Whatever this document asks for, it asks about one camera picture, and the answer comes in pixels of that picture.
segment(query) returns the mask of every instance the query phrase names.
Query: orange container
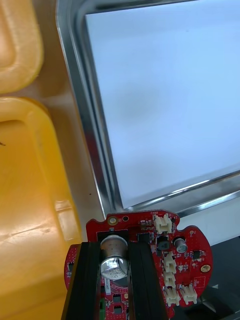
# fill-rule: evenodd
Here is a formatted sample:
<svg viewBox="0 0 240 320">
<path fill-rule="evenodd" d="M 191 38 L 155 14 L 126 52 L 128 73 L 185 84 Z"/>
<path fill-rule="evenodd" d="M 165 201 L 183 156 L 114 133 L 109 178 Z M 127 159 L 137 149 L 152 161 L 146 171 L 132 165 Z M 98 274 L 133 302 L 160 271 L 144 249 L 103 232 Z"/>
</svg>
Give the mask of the orange container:
<svg viewBox="0 0 240 320">
<path fill-rule="evenodd" d="M 31 0 L 0 0 L 0 94 L 26 87 L 43 64 Z"/>
<path fill-rule="evenodd" d="M 65 257 L 81 241 L 48 112 L 0 98 L 0 319 L 60 319 Z"/>
</svg>

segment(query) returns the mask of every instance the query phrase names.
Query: stainless steel tray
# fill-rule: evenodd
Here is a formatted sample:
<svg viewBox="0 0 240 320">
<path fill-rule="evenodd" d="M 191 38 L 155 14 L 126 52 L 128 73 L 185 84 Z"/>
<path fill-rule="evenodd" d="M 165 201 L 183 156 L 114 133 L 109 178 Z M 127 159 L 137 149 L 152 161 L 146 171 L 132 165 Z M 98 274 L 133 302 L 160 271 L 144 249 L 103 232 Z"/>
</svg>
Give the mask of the stainless steel tray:
<svg viewBox="0 0 240 320">
<path fill-rule="evenodd" d="M 108 213 L 161 208 L 179 213 L 183 217 L 240 196 L 240 170 L 236 170 L 214 179 L 177 188 L 170 193 L 160 194 L 159 197 L 129 208 L 122 206 L 85 16 L 184 1 L 191 0 L 57 2 L 57 29 L 104 216 Z"/>
</svg>

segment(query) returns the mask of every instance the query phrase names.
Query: white paper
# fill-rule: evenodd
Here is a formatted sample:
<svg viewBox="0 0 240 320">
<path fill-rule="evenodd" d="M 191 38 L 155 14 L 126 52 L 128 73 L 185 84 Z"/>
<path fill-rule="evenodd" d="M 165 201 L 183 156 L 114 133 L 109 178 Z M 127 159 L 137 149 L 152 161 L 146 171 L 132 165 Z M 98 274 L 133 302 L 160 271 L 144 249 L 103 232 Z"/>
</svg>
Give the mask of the white paper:
<svg viewBox="0 0 240 320">
<path fill-rule="evenodd" d="M 240 198 L 218 204 L 180 219 L 178 230 L 197 226 L 211 246 L 240 236 Z"/>
<path fill-rule="evenodd" d="M 240 1 L 91 14 L 124 208 L 240 168 Z"/>
</svg>

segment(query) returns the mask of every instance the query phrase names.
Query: red circuit board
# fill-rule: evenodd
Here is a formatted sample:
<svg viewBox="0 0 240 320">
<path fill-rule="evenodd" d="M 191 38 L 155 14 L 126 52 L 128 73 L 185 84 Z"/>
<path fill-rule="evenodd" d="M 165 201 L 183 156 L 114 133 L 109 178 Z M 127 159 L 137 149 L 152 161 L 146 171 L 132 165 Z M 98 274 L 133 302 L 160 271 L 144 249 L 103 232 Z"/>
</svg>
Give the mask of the red circuit board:
<svg viewBox="0 0 240 320">
<path fill-rule="evenodd" d="M 164 232 L 159 235 L 154 225 L 154 219 L 156 216 L 163 218 L 166 214 L 172 222 L 171 232 Z M 180 218 L 177 214 L 163 210 L 142 211 L 127 214 L 118 213 L 117 215 L 109 214 L 104 222 L 98 222 L 96 220 L 89 221 L 86 225 L 86 232 L 89 242 L 98 241 L 98 235 L 102 232 L 127 231 L 128 240 L 131 242 L 137 242 L 139 234 L 150 234 L 149 245 L 151 247 L 162 292 L 164 293 L 166 290 L 163 278 L 163 260 L 169 252 L 172 252 L 173 258 L 176 262 L 176 273 L 174 274 L 176 284 L 175 289 L 181 297 L 179 305 L 186 307 L 187 305 L 181 295 L 182 286 L 192 286 L 197 293 L 197 297 L 200 297 L 211 277 L 213 257 L 211 247 L 204 234 L 196 226 L 188 226 L 184 230 L 178 230 L 177 226 L 179 222 Z M 170 244 L 169 249 L 163 250 L 161 256 L 157 255 L 157 239 L 159 236 L 167 237 Z M 178 237 L 185 239 L 187 252 L 177 252 L 173 242 L 174 239 Z M 194 258 L 194 252 L 196 251 L 199 254 L 198 258 Z M 69 264 L 72 265 L 74 263 L 76 253 L 77 246 L 71 246 L 64 266 L 64 278 L 67 288 L 69 286 L 71 276 L 68 266 Z M 103 286 L 104 292 L 103 290 L 101 291 L 101 298 L 104 298 L 105 303 L 105 320 L 127 319 L 128 288 L 118 286 L 113 281 L 102 278 L 101 287 L 103 288 Z M 114 302 L 114 295 L 120 295 L 120 301 Z M 118 306 L 121 307 L 121 314 L 115 314 L 115 307 Z M 166 303 L 166 310 L 168 317 L 172 318 L 175 314 L 174 305 L 169 307 Z"/>
</svg>

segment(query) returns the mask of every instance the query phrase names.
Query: green component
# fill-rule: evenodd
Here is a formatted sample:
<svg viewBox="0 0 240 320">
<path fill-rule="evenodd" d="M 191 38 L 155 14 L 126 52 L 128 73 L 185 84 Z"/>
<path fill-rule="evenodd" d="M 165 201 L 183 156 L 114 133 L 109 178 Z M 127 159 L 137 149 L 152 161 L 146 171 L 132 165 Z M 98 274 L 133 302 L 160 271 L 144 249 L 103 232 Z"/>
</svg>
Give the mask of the green component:
<svg viewBox="0 0 240 320">
<path fill-rule="evenodd" d="M 99 320 L 105 320 L 105 299 L 100 299 Z"/>
</svg>

